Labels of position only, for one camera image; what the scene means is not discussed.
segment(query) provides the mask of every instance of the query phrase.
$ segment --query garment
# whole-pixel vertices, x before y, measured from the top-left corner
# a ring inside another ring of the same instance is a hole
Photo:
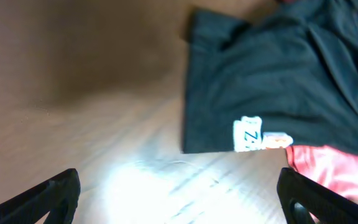
[[[332,147],[287,148],[289,165],[305,177],[333,192],[358,200],[358,156]]]
[[[183,152],[233,151],[233,125],[358,155],[358,0],[284,4],[261,25],[209,11],[190,30]]]

